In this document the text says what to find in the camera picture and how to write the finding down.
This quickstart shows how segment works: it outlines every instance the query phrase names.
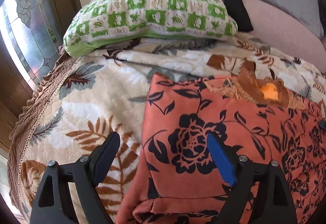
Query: stained glass window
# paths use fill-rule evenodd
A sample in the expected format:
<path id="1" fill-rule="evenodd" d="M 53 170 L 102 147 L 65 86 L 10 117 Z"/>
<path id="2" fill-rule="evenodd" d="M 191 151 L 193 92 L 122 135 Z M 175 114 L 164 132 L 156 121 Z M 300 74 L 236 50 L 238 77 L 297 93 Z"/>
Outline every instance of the stained glass window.
<path id="1" fill-rule="evenodd" d="M 62 45 L 49 0 L 5 0 L 0 30 L 17 68 L 35 89 L 54 68 Z"/>

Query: metal screw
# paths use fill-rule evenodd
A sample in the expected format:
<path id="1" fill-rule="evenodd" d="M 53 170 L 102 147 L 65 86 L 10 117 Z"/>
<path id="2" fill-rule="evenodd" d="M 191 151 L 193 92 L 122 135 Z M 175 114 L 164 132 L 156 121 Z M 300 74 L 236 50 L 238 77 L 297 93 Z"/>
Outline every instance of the metal screw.
<path id="1" fill-rule="evenodd" d="M 81 156 L 81 158 L 79 159 L 81 162 L 86 162 L 88 161 L 89 157 L 88 156 Z"/>
<path id="2" fill-rule="evenodd" d="M 49 162 L 48 162 L 48 166 L 53 166 L 55 164 L 55 160 L 50 160 Z"/>
<path id="3" fill-rule="evenodd" d="M 274 166 L 274 167 L 277 167 L 278 166 L 278 162 L 276 160 L 272 160 L 271 161 L 271 164 Z"/>
<path id="4" fill-rule="evenodd" d="M 240 155 L 239 160 L 242 161 L 242 162 L 246 162 L 248 160 L 248 158 L 245 155 Z"/>

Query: brown ruffled trim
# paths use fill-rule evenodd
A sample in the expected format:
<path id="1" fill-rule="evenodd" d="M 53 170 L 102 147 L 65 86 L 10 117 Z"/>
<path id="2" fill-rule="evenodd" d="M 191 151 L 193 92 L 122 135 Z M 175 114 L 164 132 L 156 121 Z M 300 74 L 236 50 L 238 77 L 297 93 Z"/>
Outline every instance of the brown ruffled trim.
<path id="1" fill-rule="evenodd" d="M 40 85 L 36 87 L 32 99 L 27 101 L 27 106 L 23 107 L 23 113 L 19 115 L 19 120 L 14 130 L 10 133 L 9 138 L 12 140 L 12 144 L 9 149 L 7 170 L 10 197 L 12 204 L 15 205 L 20 212 L 22 212 L 22 208 L 19 203 L 17 177 L 19 161 L 26 140 L 46 102 L 50 99 L 68 70 L 74 65 L 75 60 L 76 59 L 70 57 L 66 52 L 63 52 L 55 63 L 54 69 L 47 76 L 43 76 L 43 80 L 40 81 Z"/>

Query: green patterned pillow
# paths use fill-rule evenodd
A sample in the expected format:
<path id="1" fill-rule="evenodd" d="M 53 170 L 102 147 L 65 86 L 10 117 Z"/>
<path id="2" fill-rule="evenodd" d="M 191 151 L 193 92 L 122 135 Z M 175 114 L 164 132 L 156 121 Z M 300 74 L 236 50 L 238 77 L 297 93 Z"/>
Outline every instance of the green patterned pillow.
<path id="1" fill-rule="evenodd" d="M 79 57 L 136 37 L 221 39 L 237 30 L 222 0 L 93 0 L 72 20 L 64 45 Z"/>

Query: pink sofa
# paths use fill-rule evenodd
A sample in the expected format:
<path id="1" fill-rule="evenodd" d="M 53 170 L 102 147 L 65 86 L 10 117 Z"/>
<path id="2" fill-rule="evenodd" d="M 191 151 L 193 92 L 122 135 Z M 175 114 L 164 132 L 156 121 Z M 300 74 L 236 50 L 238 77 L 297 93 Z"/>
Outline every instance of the pink sofa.
<path id="1" fill-rule="evenodd" d="M 261 0 L 242 0 L 254 30 L 260 38 L 283 53 L 312 63 L 326 72 L 326 37 L 322 40 L 304 25 L 280 9 Z"/>

